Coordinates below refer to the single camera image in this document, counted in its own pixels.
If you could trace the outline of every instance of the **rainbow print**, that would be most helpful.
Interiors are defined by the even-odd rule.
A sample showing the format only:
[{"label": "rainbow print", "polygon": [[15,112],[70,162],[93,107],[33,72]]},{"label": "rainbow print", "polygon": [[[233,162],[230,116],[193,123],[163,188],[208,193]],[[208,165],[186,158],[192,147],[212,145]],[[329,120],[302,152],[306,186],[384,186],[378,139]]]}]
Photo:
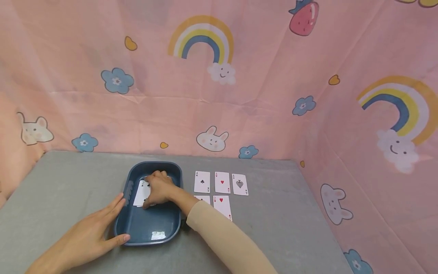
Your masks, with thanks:
[{"label": "rainbow print", "polygon": [[424,83],[406,77],[389,76],[373,83],[357,97],[362,109],[378,101],[392,103],[399,118],[391,128],[416,146],[429,138],[438,126],[438,98]]},{"label": "rainbow print", "polygon": [[182,22],[170,39],[168,54],[187,59],[190,48],[196,43],[207,43],[213,49],[213,63],[231,63],[233,35],[228,26],[217,18],[196,15]]}]

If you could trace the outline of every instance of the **gray table surface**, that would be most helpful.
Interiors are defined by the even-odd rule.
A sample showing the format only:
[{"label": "gray table surface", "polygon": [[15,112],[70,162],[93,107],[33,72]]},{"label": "gray table surface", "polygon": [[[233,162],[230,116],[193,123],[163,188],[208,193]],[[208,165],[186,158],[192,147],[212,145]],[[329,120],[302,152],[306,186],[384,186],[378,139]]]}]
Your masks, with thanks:
[{"label": "gray table surface", "polygon": [[[0,273],[24,273],[69,227],[121,192],[135,164],[148,160],[178,164],[191,193],[196,170],[245,174],[250,195],[230,194],[233,221],[279,273],[352,273],[292,161],[61,151],[45,154],[0,210]],[[180,231],[164,245],[117,248],[68,273],[229,271],[196,232]]]}]

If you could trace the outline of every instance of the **hand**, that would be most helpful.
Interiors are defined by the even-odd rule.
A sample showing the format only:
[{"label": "hand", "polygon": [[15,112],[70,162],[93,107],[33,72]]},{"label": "hand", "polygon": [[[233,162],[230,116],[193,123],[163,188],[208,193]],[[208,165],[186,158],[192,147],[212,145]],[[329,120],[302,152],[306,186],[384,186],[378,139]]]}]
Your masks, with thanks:
[{"label": "hand", "polygon": [[109,240],[105,240],[103,236],[125,204],[122,197],[123,193],[120,193],[107,207],[88,215],[71,227],[26,273],[62,273],[97,259],[116,246],[126,243],[130,239],[128,234]]},{"label": "hand", "polygon": [[151,195],[143,203],[143,209],[158,204],[165,203],[169,201],[172,191],[177,188],[173,182],[172,178],[167,176],[165,171],[155,171],[151,175],[147,176],[145,180],[149,183],[151,187]]}]

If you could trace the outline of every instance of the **bunny face print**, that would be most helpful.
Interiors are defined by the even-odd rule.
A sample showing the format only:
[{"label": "bunny face print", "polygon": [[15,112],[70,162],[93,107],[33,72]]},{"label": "bunny face print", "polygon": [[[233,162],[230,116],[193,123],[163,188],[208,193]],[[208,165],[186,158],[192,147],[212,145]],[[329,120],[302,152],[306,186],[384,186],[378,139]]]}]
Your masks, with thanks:
[{"label": "bunny face print", "polygon": [[25,122],[23,113],[18,112],[17,115],[21,122],[21,139],[26,145],[53,140],[53,134],[48,130],[47,120],[44,117],[38,117],[35,122]]},{"label": "bunny face print", "polygon": [[225,149],[225,140],[228,138],[228,132],[220,136],[215,135],[216,127],[211,126],[206,132],[201,132],[196,137],[196,142],[206,150],[218,152]]},{"label": "bunny face print", "polygon": [[345,192],[342,189],[333,189],[328,184],[323,184],[321,187],[321,198],[325,212],[334,224],[339,225],[342,220],[353,218],[353,213],[341,208],[339,203],[339,200],[345,198]]}]

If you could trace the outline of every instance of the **dark blue tray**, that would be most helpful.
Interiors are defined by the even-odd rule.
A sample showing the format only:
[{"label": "dark blue tray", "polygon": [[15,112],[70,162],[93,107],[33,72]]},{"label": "dark blue tray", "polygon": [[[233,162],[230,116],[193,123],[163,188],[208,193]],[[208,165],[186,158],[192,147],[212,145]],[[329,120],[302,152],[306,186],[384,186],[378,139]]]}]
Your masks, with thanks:
[{"label": "dark blue tray", "polygon": [[152,172],[166,171],[173,183],[182,187],[181,168],[171,162],[142,162],[129,171],[123,190],[126,199],[114,224],[114,235],[128,233],[131,239],[125,246],[148,246],[162,244],[172,239],[181,226],[181,210],[172,202],[151,206],[146,210],[135,207],[135,194],[140,180]]}]

